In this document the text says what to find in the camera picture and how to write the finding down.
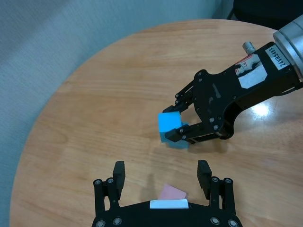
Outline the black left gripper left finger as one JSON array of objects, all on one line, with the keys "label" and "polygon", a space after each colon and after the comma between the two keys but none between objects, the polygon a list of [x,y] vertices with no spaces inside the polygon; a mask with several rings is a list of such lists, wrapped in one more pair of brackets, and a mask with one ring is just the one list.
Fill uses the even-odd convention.
[{"label": "black left gripper left finger", "polygon": [[93,182],[94,198],[95,198],[95,212],[104,212],[105,197],[108,197],[110,208],[119,207],[119,200],[125,183],[125,163],[124,161],[117,161],[114,166],[112,177],[102,181],[96,179]]}]

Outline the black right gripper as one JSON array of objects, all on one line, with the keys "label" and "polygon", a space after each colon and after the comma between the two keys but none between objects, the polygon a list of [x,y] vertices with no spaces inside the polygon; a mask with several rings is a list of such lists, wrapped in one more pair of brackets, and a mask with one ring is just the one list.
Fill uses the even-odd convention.
[{"label": "black right gripper", "polygon": [[163,113],[182,113],[194,105],[202,123],[184,124],[165,133],[172,142],[190,144],[234,134],[236,117],[244,110],[274,96],[303,86],[294,67],[278,47],[269,42],[218,74],[201,70],[175,94],[175,103]]}]

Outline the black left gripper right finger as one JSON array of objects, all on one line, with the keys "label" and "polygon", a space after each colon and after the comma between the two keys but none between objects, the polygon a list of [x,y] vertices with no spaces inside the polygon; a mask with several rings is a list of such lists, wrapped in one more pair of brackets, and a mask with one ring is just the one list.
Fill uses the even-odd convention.
[{"label": "black left gripper right finger", "polygon": [[212,176],[209,164],[205,160],[198,161],[197,178],[205,198],[209,200],[209,207],[219,209],[221,198],[223,210],[234,210],[233,180],[231,178],[220,180],[218,177]]}]

